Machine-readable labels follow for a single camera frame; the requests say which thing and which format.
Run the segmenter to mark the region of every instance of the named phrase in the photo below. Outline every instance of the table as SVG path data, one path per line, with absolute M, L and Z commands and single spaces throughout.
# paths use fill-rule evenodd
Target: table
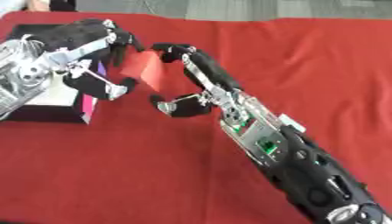
M 186 21 L 147 15 L 16 12 L 16 24 L 110 18 L 154 42 L 215 57 L 276 113 L 305 125 L 392 211 L 392 21 Z M 167 95 L 196 88 L 164 68 Z M 119 75 L 118 68 L 110 70 Z M 0 124 L 0 217 L 29 223 L 307 223 L 220 130 L 218 114 L 171 119 L 140 85 L 102 102 L 90 126 Z

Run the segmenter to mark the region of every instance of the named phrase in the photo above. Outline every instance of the robotic finger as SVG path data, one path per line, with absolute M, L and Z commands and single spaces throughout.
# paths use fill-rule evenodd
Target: robotic finger
M 213 106 L 229 107 L 229 96 L 241 89 L 211 57 L 194 46 L 157 43 L 152 49 L 162 52 L 161 60 L 164 63 L 181 61 L 185 76 L 202 90 L 198 94 L 183 95 L 173 101 L 164 101 L 162 96 L 153 95 L 150 98 L 153 105 L 169 116 L 205 115 L 211 112 Z

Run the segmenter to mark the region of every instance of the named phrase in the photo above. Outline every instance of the robotic arm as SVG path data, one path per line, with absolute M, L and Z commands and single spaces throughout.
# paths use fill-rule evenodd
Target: robotic arm
M 239 86 L 206 53 L 190 45 L 155 44 L 165 63 L 180 60 L 199 94 L 165 101 L 157 109 L 172 117 L 221 110 L 221 128 L 245 151 L 260 172 L 312 223 L 388 224 L 387 213 L 347 170 L 286 115 L 276 117 Z
M 70 88 L 99 99 L 112 101 L 127 94 L 136 85 L 131 78 L 116 85 L 89 70 L 93 57 L 126 45 L 143 50 L 135 36 L 108 19 L 85 19 L 5 41 L 0 45 L 0 120 L 50 87 L 55 75 L 62 75 Z

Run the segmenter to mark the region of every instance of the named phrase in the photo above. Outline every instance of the gray floor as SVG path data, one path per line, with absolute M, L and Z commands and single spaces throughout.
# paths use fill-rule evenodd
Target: gray floor
M 272 18 L 392 18 L 392 0 L 77 0 L 79 11 L 168 18 L 251 21 Z

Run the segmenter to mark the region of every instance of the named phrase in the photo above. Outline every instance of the red tablecloth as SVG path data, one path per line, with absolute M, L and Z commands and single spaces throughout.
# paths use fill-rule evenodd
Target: red tablecloth
M 308 128 L 392 211 L 392 21 L 199 22 L 145 15 L 27 13 L 16 24 L 111 18 L 145 45 L 190 43 L 273 111 Z M 116 77 L 118 69 L 112 69 Z M 195 90 L 167 66 L 167 94 Z M 307 223 L 220 130 L 217 115 L 174 120 L 140 85 L 100 103 L 90 126 L 0 124 L 0 218 L 29 223 Z

